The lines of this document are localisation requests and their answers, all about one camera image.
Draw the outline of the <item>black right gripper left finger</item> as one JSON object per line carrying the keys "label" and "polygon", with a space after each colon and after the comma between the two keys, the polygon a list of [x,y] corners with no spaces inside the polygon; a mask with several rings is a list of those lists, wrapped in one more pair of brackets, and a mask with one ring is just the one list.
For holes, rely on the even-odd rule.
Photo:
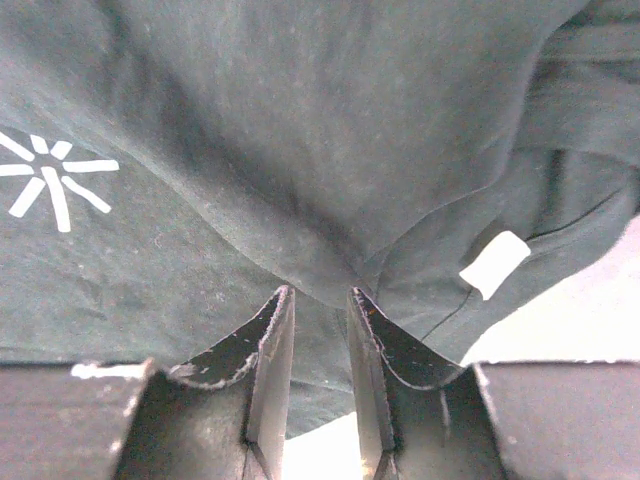
{"label": "black right gripper left finger", "polygon": [[295,293],[171,368],[11,363],[1,368],[5,479],[277,479]]}

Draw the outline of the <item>black t shirt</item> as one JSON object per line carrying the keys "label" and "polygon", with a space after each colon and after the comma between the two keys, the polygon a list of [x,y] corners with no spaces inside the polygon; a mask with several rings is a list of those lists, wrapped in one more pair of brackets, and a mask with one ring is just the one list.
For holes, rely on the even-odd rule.
{"label": "black t shirt", "polygon": [[1,357],[181,363],[296,290],[287,433],[352,409],[346,295],[451,360],[639,212],[635,1],[5,1]]}

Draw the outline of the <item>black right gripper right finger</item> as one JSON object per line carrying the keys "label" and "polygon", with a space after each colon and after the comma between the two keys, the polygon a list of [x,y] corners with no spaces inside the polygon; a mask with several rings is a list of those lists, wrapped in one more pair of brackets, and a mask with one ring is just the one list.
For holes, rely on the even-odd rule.
{"label": "black right gripper right finger", "polygon": [[635,479],[633,361],[460,367],[347,300],[362,474],[367,479]]}

